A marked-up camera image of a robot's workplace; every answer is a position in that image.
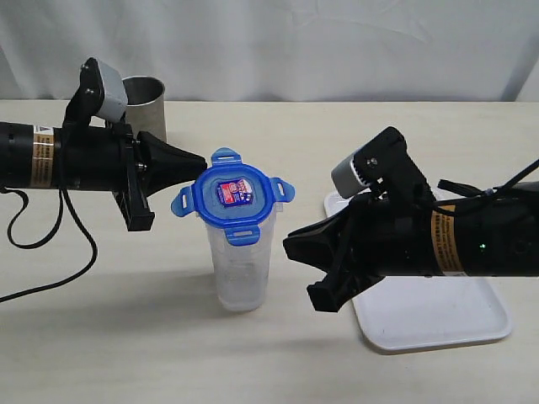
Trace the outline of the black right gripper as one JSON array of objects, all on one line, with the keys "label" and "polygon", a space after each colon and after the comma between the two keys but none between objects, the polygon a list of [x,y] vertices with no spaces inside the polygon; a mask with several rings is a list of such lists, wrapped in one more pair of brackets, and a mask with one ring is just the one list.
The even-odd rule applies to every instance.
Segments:
[{"label": "black right gripper", "polygon": [[[348,198],[342,212],[294,230],[282,242],[291,261],[326,273],[307,286],[315,311],[338,312],[380,283],[383,275],[434,273],[430,240],[434,194],[408,154],[403,134],[388,126],[351,154],[357,171],[371,186]],[[353,221],[347,245],[352,268],[367,274],[346,268],[330,272],[348,219]]]}]

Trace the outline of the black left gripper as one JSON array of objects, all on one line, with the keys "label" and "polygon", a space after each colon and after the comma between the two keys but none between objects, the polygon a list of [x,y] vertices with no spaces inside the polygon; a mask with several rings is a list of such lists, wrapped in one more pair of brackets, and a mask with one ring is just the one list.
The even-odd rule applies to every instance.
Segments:
[{"label": "black left gripper", "polygon": [[[179,149],[150,132],[96,116],[103,100],[98,58],[80,67],[79,84],[55,133],[54,184],[58,189],[112,193],[128,231],[148,231],[155,214],[147,197],[177,184],[195,181],[207,168],[203,156]],[[139,161],[136,160],[138,147]],[[147,168],[142,173],[139,167]]]}]

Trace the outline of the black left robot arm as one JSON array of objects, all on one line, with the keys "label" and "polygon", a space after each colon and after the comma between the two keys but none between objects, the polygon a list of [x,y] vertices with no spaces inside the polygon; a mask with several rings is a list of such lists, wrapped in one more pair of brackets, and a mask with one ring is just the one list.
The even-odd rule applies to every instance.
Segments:
[{"label": "black left robot arm", "polygon": [[120,74],[88,58],[61,126],[1,123],[2,188],[110,192],[128,231],[150,230],[149,197],[196,180],[207,163],[149,131],[133,132],[127,105]]}]

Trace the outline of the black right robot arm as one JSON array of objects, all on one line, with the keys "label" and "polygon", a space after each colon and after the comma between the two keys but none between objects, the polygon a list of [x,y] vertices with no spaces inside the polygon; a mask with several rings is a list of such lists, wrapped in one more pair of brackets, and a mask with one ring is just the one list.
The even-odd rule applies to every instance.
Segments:
[{"label": "black right robot arm", "polygon": [[391,277],[535,277],[538,184],[528,176],[537,167],[491,189],[441,180],[451,197],[437,199],[389,126],[333,169],[346,206],[290,232],[286,256],[323,272],[307,293],[324,312]]}]

